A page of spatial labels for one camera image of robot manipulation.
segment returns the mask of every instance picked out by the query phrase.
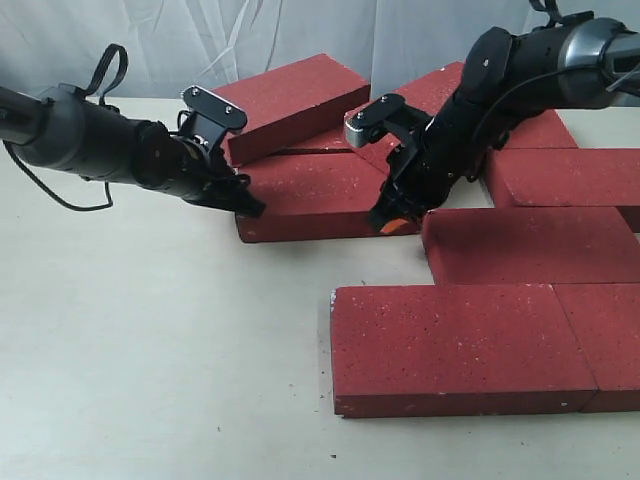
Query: brick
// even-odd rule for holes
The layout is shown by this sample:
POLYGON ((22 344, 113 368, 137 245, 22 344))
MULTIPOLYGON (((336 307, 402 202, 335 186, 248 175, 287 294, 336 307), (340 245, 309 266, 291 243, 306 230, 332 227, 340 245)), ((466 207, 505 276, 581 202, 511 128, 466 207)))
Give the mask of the brick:
MULTIPOLYGON (((353 153, 282 155, 247 165, 250 191, 267 208, 259 219, 237 217, 246 243, 377 236, 366 219, 383 175, 353 153)), ((397 235, 416 234, 407 226, 397 235)))
MULTIPOLYGON (((463 67, 464 64, 461 62, 451 63, 394 92, 404 96, 407 104, 435 115, 458 87, 463 67)), ((363 107, 364 105, 351 110, 346 118, 351 117, 363 107)), ((387 155, 398 143, 396 137, 386 135, 379 142, 365 145, 356 149, 355 152, 387 175, 389 173, 387 155)), ((505 148, 577 148, 577 144, 558 114, 554 110, 548 110, 522 123, 512 133, 505 148)))
POLYGON ((351 147, 344 138, 344 128, 340 125, 313 138, 285 147, 283 150, 276 152, 276 155, 351 152, 351 147))
POLYGON ((331 310, 338 415, 567 413, 596 391, 550 285, 345 287, 331 310))
POLYGON ((640 284, 555 290, 598 385, 582 411, 640 410, 640 284))
POLYGON ((614 207, 441 209, 422 241, 437 284, 640 282, 640 244, 614 207))
POLYGON ((496 152, 485 183, 496 207, 613 206, 640 232, 640 150, 496 152))
POLYGON ((243 133, 223 142, 231 165, 240 166, 341 126, 344 112, 368 101, 371 87, 321 54, 214 92, 247 113, 243 133))

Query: cable strap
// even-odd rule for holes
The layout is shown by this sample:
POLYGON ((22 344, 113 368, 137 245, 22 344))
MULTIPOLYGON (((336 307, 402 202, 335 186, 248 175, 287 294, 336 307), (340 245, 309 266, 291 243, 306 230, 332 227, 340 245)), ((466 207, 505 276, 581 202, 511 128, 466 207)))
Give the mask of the cable strap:
POLYGON ((106 106, 104 98, 107 93, 112 91, 118 85, 122 83, 125 75, 127 74, 127 69, 129 68, 129 55, 127 54, 127 50, 122 45, 117 45, 112 43, 109 45, 104 53, 102 54, 102 58, 98 63, 95 71, 93 72, 93 78, 91 79, 91 83, 89 86, 83 90, 85 96, 93 95, 98 91, 100 85, 102 84, 105 75, 107 74, 107 70, 111 65, 111 62, 115 58, 116 54, 118 54, 119 64, 118 71, 116 72, 116 76, 111 82, 111 84, 102 91, 100 95, 100 106, 106 106))

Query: black cable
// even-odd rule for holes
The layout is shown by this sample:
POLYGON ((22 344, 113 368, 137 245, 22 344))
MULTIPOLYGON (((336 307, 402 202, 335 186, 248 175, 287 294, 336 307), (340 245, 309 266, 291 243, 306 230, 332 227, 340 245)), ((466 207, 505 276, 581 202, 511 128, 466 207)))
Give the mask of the black cable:
POLYGON ((124 80, 125 75, 127 74, 127 69, 129 68, 129 55, 127 54, 127 50, 123 46, 112 43, 105 49, 102 57, 100 58, 100 61, 98 62, 98 66, 93 72, 93 77, 91 78, 89 86, 82 90, 85 97, 93 95, 98 91, 98 88, 100 88, 100 85, 102 84, 102 81, 107 74, 109 65, 111 65, 111 62, 113 61, 113 58, 116 56, 116 54, 118 54, 120 60, 118 64, 118 71, 116 72, 116 76, 113 81, 107 88, 103 90, 102 94, 100 95, 99 105, 102 107, 106 106, 106 94, 120 85, 120 83, 122 83, 122 80, 124 80))
POLYGON ((3 141, 3 143, 4 143, 4 148, 7 150, 7 153, 11 157, 11 160, 14 161, 14 163, 18 166, 18 168, 20 168, 20 170, 22 170, 31 180, 33 180, 33 182, 36 185, 38 185, 47 195, 49 195, 53 200, 58 202, 63 207, 68 208, 69 210, 73 210, 74 212, 95 212, 98 210, 105 210, 107 208, 113 207, 113 199, 111 198, 111 189, 108 182, 105 182, 104 184, 104 193, 107 198, 107 203, 103 205, 96 205, 93 207, 80 207, 77 205, 73 205, 63 200, 62 198, 60 198, 58 195, 56 195, 49 187, 47 187, 44 184, 42 180, 40 180, 36 176, 35 173, 29 170, 29 168, 24 164, 24 162, 20 160, 18 156, 15 154, 15 152, 13 151, 13 145, 5 141, 3 141))
POLYGON ((498 108, 498 106, 502 102, 504 102, 505 99, 509 95, 513 94, 513 92, 519 90, 522 87, 526 87, 527 85, 529 85, 531 83, 537 82, 538 80, 544 80, 544 79, 547 79, 547 78, 557 77, 557 76, 560 76, 560 75, 564 75, 567 72, 576 71, 576 70, 600 70, 600 68, 595 66, 595 65, 576 65, 576 66, 571 66, 571 67, 565 67, 565 68, 561 68, 560 70, 556 70, 554 72, 543 73, 542 75, 538 75, 537 77, 529 78, 528 80, 525 80, 524 82, 521 82, 521 83, 515 85, 514 87, 510 88, 509 90, 507 90, 500 98, 498 98, 498 100, 496 100, 491 105, 491 107, 489 107, 489 109, 484 114, 484 116, 482 117, 480 122, 478 122, 478 125, 476 126, 475 130, 473 131, 473 135, 471 136, 471 143, 473 144, 477 140, 478 134, 479 134, 481 128, 487 122, 487 119, 489 118, 489 116, 491 116, 491 114, 495 111, 495 109, 498 108))

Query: black robotic arm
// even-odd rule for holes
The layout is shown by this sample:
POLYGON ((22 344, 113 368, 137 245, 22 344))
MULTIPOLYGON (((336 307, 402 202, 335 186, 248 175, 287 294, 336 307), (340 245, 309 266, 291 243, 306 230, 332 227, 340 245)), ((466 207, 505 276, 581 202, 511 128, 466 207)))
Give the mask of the black robotic arm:
POLYGON ((192 86, 182 98, 187 109, 178 130, 161 122, 132 120, 108 105, 105 95, 124 78, 126 50, 112 44, 88 88, 61 84, 28 96, 0 87, 0 139, 14 162, 49 196, 76 211, 111 207, 110 183, 131 184, 173 195, 197 206, 260 217, 265 205, 247 190, 250 178, 229 166, 221 148, 227 133, 247 124, 237 106, 204 88, 192 86), (116 78, 92 103, 111 61, 119 55, 116 78), (103 182, 107 203, 78 207, 62 200, 26 164, 103 182))
POLYGON ((356 148, 387 133, 401 142, 370 211, 376 231, 419 222, 460 178, 477 180, 488 152, 523 121, 549 109, 607 108, 621 93, 640 96, 640 35, 590 11, 563 17, 555 0, 530 3, 549 23, 525 35, 498 27, 483 34, 435 116, 387 94, 347 119, 345 136, 356 148))

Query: white curtain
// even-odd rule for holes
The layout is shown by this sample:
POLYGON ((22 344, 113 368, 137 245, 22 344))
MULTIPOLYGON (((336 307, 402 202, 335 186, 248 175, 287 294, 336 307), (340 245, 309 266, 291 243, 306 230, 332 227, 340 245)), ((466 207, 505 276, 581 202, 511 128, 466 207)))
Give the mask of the white curtain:
MULTIPOLYGON (((638 0, 558 0, 640 30, 638 0)), ((463 60, 493 25, 544 23, 528 0, 4 0, 0 85, 20 91, 88 84, 104 48, 124 45, 115 96, 175 98, 326 52, 372 82, 374 95, 463 60)))

